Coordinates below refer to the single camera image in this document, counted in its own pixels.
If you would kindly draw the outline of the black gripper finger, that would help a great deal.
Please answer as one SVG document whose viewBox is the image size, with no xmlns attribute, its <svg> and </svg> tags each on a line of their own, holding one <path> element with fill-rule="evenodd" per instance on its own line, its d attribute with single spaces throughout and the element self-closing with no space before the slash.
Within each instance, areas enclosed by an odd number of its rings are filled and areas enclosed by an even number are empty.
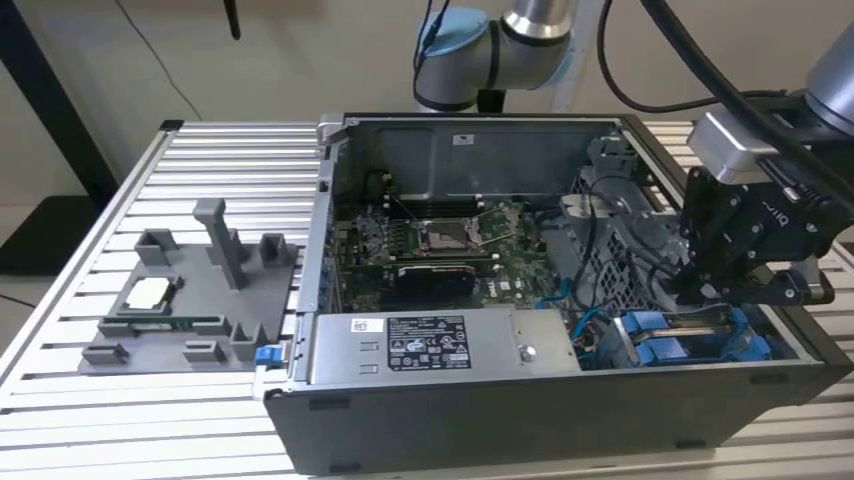
<svg viewBox="0 0 854 480">
<path fill-rule="evenodd" d="M 688 171 L 679 232 L 688 241 L 688 261 L 676 275 L 676 303 L 703 301 L 703 286 L 725 273 L 729 242 L 723 238 L 740 209 L 740 194 L 721 184 L 703 167 Z"/>
<path fill-rule="evenodd" d="M 817 258 L 788 263 L 788 268 L 771 271 L 757 266 L 740 277 L 715 286 L 719 297 L 731 304 L 821 305 L 832 302 L 832 285 L 819 269 Z"/>
</svg>

